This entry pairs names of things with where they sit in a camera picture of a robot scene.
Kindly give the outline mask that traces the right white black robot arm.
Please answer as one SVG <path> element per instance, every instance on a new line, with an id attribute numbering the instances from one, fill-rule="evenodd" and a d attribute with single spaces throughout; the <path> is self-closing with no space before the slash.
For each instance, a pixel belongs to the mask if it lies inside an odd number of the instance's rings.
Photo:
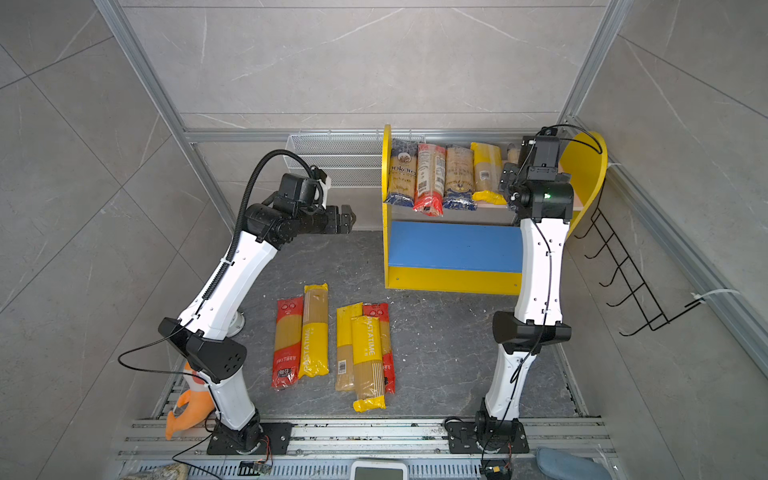
<path id="1" fill-rule="evenodd" d="M 555 136 L 526 137 L 519 161 L 505 164 L 502 171 L 500 187 L 516 212 L 522 238 L 522 286 L 515 309 L 497 311 L 492 318 L 497 362 L 475 417 L 484 453 L 496 453 L 522 436 L 520 401 L 528 372 L 543 346 L 571 336 L 563 323 L 560 286 L 574 190 L 558 171 L 560 147 Z"/>

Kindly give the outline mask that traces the blue trim spaghetti bag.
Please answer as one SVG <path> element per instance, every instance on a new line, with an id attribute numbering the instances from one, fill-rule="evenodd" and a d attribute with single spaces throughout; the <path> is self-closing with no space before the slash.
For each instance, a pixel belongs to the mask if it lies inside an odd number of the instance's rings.
<path id="1" fill-rule="evenodd" d="M 520 163 L 521 145 L 510 143 L 507 147 L 507 161 L 514 165 Z"/>

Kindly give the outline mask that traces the blue Sankara spaghetti bag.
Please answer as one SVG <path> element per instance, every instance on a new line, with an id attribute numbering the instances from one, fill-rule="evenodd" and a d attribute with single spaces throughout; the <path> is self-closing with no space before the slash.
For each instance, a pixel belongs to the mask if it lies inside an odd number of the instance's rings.
<path id="1" fill-rule="evenodd" d="M 418 143 L 393 139 L 388 168 L 386 204 L 412 208 L 415 203 Z"/>

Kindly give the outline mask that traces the yellow Pastatime spaghetti bag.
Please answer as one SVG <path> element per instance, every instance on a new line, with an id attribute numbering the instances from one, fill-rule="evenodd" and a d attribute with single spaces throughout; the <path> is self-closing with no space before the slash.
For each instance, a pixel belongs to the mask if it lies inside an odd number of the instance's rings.
<path id="1" fill-rule="evenodd" d="M 351 322 L 353 374 L 358 413 L 385 409 L 385 380 L 380 322 L 376 317 L 358 316 Z"/>

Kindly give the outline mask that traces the yellow end spaghetti bag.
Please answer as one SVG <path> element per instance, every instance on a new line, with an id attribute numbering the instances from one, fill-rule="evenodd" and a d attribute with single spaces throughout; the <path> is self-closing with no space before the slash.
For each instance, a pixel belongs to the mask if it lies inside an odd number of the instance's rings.
<path id="1" fill-rule="evenodd" d="M 505 205 L 506 201 L 499 193 L 502 173 L 501 149 L 496 145 L 473 142 L 471 151 L 474 168 L 473 201 L 489 205 Z"/>

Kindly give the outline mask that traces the dark blue end spaghetti bag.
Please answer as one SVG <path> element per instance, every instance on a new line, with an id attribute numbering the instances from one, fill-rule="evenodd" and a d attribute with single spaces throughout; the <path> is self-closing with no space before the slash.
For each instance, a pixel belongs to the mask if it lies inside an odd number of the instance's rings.
<path id="1" fill-rule="evenodd" d="M 446 148 L 446 175 L 443 207 L 475 211 L 474 157 L 471 149 L 451 145 Z"/>

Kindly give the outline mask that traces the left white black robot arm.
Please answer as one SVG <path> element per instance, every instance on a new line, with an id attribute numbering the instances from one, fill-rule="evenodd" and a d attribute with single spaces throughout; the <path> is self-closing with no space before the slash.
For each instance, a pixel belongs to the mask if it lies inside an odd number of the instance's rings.
<path id="1" fill-rule="evenodd" d="M 355 216 L 347 205 L 328 205 L 329 187 L 325 172 L 314 168 L 308 176 L 284 175 L 279 189 L 262 203 L 243 201 L 217 270 L 178 318 L 164 318 L 158 327 L 185 358 L 193 379 L 211 394 L 217 419 L 213 435 L 230 452 L 254 452 L 264 436 L 243 377 L 247 349 L 233 338 L 238 309 L 285 244 L 302 234 L 351 231 Z"/>

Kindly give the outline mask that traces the thin red spaghetti bag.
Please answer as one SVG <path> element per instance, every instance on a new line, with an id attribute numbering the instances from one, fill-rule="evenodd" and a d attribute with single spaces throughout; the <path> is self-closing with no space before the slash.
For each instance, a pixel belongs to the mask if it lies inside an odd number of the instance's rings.
<path id="1" fill-rule="evenodd" d="M 379 320 L 385 392 L 395 394 L 396 374 L 391 345 L 389 305 L 387 303 L 364 304 L 363 314 Z"/>

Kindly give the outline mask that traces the red label spaghetti bag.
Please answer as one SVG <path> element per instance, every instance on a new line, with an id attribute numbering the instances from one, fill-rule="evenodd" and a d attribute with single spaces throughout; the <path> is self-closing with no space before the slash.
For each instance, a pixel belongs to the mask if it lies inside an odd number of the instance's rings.
<path id="1" fill-rule="evenodd" d="M 445 175 L 446 149 L 434 144 L 419 144 L 415 211 L 434 217 L 443 215 Z"/>

